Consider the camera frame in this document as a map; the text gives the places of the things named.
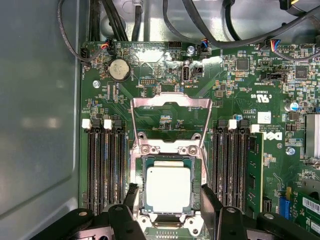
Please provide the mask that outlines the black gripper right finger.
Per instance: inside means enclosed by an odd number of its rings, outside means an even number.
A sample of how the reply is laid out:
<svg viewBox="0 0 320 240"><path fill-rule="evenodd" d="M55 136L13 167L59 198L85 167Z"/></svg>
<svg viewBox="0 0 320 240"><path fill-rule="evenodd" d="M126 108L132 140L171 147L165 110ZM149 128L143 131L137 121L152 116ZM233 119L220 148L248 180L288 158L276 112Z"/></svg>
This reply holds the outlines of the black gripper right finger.
<svg viewBox="0 0 320 240"><path fill-rule="evenodd" d="M250 218L241 210L223 206L207 184L201 186L201 217L212 240L308 240L302 227L271 213Z"/></svg>

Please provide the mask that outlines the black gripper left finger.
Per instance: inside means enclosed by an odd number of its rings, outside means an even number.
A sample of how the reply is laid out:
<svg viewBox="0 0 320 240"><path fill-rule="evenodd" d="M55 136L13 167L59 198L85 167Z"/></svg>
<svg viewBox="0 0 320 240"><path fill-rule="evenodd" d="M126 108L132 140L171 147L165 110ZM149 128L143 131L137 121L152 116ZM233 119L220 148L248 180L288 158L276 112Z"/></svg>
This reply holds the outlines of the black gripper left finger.
<svg viewBox="0 0 320 240"><path fill-rule="evenodd" d="M129 184L123 204L114 204L99 215L77 208L32 237L33 240L144 240L146 237L134 219L139 187Z"/></svg>

